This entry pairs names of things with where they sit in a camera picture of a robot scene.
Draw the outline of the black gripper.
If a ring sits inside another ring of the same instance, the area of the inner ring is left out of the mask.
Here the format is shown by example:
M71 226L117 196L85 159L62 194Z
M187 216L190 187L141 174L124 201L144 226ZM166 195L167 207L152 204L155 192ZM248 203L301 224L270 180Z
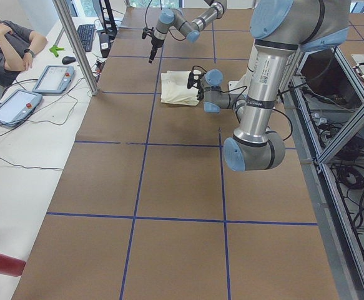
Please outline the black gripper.
M164 45L164 40L158 39L154 36L154 37L152 37L151 44L152 44L152 50L151 50L150 56L149 56L150 64L152 64L153 60L155 59L158 48L161 48Z
M204 99L205 88L202 86L197 86L197 99Z

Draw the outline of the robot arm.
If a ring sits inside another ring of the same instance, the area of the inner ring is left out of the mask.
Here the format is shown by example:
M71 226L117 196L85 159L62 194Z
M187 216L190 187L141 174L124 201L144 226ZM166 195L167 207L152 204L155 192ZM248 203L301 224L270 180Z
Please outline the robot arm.
M250 32L255 56L246 72L246 96L220 90L222 73L213 69L199 79L204 109L231 108L240 118L224 141L224 158L233 171L266 170L285 157L285 144L268 127L289 57L296 51L319 51L342 44L348 36L349 1L260 1Z
M186 40L194 43L198 40L200 32L216 19L221 19L227 10L227 0L205 2L209 8L192 21L188 21L179 9L165 8L161 11L155 27L143 29L142 39L147 36L151 37L150 64L155 59L157 50L164 45L166 36L172 27L176 28Z

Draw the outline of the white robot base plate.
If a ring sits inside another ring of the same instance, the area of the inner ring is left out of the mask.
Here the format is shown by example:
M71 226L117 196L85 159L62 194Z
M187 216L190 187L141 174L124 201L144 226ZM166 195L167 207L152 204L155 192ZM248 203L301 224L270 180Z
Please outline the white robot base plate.
M243 97L246 97L248 94L247 85L239 81L229 81L228 88L229 88L229 93L232 94L241 94Z

